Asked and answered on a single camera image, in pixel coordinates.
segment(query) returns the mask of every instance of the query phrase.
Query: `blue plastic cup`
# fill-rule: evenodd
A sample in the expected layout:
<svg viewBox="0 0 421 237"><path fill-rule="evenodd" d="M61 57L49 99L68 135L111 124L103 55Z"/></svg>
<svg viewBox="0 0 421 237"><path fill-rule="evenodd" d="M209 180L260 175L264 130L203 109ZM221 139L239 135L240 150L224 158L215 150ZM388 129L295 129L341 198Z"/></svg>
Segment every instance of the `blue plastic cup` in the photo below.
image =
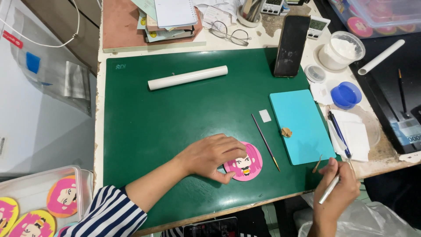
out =
<svg viewBox="0 0 421 237"><path fill-rule="evenodd" d="M341 109L352 109L361 102L362 94L360 89L351 82L342 82L330 92L333 103Z"/></svg>

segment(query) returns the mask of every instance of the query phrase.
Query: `white rolling pin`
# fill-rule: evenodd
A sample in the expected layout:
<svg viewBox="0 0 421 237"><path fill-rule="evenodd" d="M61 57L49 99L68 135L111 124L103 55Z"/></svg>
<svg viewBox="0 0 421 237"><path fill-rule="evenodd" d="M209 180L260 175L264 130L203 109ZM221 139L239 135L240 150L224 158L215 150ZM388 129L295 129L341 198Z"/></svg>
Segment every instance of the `white rolling pin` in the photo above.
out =
<svg viewBox="0 0 421 237"><path fill-rule="evenodd" d="M228 74L228 68L226 66L214 67L205 70L200 70L191 73L185 73L180 75L174 75L148 81L149 89L151 91L161 89L164 87L175 86L184 84L187 82L203 80L211 77L221 76Z"/></svg>
<svg viewBox="0 0 421 237"><path fill-rule="evenodd" d="M392 44L390 47L388 47L385 51L383 51L381 54L379 54L377 57L375 57L373 60L371 60L369 63L367 63L364 67L360 68L358 70L358 74L365 75L371 69L373 69L375 66L377 66L379 63L381 63L383 60L385 60L387 57L389 57L393 52L395 52L403 44L405 44L405 40L396 41L394 44Z"/></svg>

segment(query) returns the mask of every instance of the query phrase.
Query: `red label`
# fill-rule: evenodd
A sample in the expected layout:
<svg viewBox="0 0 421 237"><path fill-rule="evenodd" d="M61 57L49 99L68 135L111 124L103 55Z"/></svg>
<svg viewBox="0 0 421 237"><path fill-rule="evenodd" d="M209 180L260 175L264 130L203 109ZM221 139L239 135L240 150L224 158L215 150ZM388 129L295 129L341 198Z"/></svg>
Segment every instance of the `red label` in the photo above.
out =
<svg viewBox="0 0 421 237"><path fill-rule="evenodd" d="M18 40L11 33L5 30L3 31L3 37L6 38L8 41L10 41L12 44L16 45L20 49L22 49L22 47L24 46L24 43L22 41Z"/></svg>

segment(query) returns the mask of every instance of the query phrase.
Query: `hand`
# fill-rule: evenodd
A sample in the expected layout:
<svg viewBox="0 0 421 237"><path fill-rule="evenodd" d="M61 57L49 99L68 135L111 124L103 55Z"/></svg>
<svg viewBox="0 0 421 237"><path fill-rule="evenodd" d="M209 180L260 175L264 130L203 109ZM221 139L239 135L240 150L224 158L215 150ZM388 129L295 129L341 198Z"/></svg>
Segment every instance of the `hand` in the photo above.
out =
<svg viewBox="0 0 421 237"><path fill-rule="evenodd" d="M225 134L216 134L192 143L174 159L181 163L186 175L197 174L227 184L235 172L223 174L217 168L229 160L246 156L244 144Z"/></svg>
<svg viewBox="0 0 421 237"><path fill-rule="evenodd" d="M347 162L337 162L334 158L319 170L324 175L314 192L312 229L321 232L316 236L335 236L336 222L345 209L360 195L361 183L356 179L354 171ZM339 173L339 183L323 204L319 200L336 174Z"/></svg>

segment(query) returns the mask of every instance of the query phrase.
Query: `phone screen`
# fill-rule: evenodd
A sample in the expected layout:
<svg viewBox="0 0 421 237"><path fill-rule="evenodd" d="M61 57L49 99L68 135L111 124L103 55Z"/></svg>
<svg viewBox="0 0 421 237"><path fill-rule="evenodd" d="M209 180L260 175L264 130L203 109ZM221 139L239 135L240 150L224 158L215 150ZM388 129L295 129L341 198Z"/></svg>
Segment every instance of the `phone screen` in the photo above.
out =
<svg viewBox="0 0 421 237"><path fill-rule="evenodd" d="M294 77L297 75L310 20L309 16L289 15L285 17L275 62L274 76Z"/></svg>
<svg viewBox="0 0 421 237"><path fill-rule="evenodd" d="M239 237L237 218L208 221L185 226L184 237Z"/></svg>

